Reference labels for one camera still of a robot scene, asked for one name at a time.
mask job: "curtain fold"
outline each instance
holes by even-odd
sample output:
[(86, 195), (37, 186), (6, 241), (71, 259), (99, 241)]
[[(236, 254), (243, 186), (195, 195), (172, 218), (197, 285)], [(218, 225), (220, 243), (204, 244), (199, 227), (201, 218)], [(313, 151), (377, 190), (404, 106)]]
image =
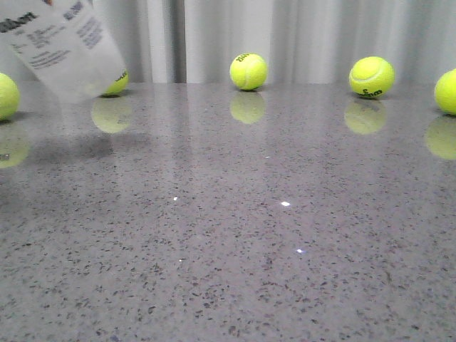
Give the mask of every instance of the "curtain fold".
[[(269, 64), (267, 83), (345, 81), (373, 55), (395, 66), (398, 82), (433, 83), (456, 68), (455, 0), (92, 2), (133, 82), (227, 82), (232, 59), (249, 51)], [(34, 79), (4, 48), (0, 72)]]

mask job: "polished stone surface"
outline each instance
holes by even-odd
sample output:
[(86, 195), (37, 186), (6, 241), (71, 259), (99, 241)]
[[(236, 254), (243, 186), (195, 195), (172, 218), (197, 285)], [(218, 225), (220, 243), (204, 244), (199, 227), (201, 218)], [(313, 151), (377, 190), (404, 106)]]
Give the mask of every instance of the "polished stone surface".
[(456, 341), (456, 118), (432, 85), (19, 86), (0, 341)]

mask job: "fuzzy tennis ball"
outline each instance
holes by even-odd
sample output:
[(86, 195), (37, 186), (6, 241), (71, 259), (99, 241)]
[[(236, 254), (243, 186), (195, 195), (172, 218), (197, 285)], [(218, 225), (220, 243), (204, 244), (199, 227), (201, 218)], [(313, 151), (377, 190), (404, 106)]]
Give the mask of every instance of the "fuzzy tennis ball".
[(92, 107), (92, 121), (105, 133), (119, 133), (130, 125), (132, 109), (124, 97), (97, 98)]
[(256, 123), (264, 115), (266, 105), (259, 93), (238, 91), (229, 104), (231, 115), (247, 125)]
[(380, 101), (363, 99), (349, 103), (344, 113), (345, 124), (356, 134), (379, 131), (386, 123), (386, 109)]
[(441, 110), (456, 115), (456, 69), (440, 77), (435, 84), (434, 98)]
[(114, 96), (119, 94), (128, 84), (128, 72), (125, 70), (120, 77), (114, 81), (113, 84), (110, 85), (106, 92), (104, 92), (103, 96)]
[(425, 142), (428, 150), (446, 160), (456, 160), (456, 118), (445, 115), (427, 127)]
[(352, 67), (348, 82), (355, 93), (365, 98), (374, 98), (393, 86), (394, 68), (381, 57), (366, 57)]
[(19, 165), (29, 155), (30, 140), (14, 121), (0, 123), (0, 169)]
[(268, 67), (261, 56), (255, 53), (243, 53), (231, 63), (229, 74), (239, 89), (254, 90), (266, 80)]
[(21, 94), (9, 76), (0, 73), (0, 121), (8, 120), (19, 106)]

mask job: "granite countertop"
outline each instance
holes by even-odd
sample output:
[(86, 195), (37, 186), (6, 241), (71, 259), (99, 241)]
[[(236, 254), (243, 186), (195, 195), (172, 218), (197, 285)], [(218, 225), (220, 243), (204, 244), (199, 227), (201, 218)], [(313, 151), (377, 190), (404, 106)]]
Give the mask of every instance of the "granite countertop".
[(0, 125), (0, 341), (456, 341), (432, 85), (130, 84)]

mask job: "yellow tennis ball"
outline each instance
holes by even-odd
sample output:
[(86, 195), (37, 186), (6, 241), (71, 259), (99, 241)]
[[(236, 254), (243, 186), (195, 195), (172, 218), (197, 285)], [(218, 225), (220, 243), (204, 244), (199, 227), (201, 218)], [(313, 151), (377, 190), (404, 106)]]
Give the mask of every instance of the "yellow tennis ball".
[(456, 115), (456, 69), (440, 77), (435, 84), (434, 98), (441, 110)]
[(21, 94), (9, 76), (0, 73), (0, 121), (9, 119), (19, 106)]
[(456, 118), (446, 115), (433, 120), (427, 127), (425, 142), (432, 154), (456, 160)]
[(229, 104), (232, 117), (247, 125), (259, 121), (265, 109), (266, 105), (259, 93), (238, 91)]
[(386, 93), (394, 84), (394, 68), (381, 57), (366, 57), (355, 63), (348, 75), (351, 89), (366, 98)]
[(29, 155), (30, 140), (15, 122), (0, 123), (0, 169), (19, 165)]
[(243, 53), (231, 63), (229, 74), (239, 89), (254, 90), (266, 80), (268, 67), (261, 56), (255, 53)]
[(105, 133), (119, 133), (130, 125), (132, 109), (126, 98), (97, 98), (92, 107), (92, 121)]
[(386, 123), (386, 109), (380, 101), (355, 100), (347, 105), (345, 124), (356, 134), (379, 131)]
[(106, 89), (103, 96), (113, 96), (119, 94), (128, 84), (128, 72), (125, 70), (120, 77), (114, 81), (113, 84)]

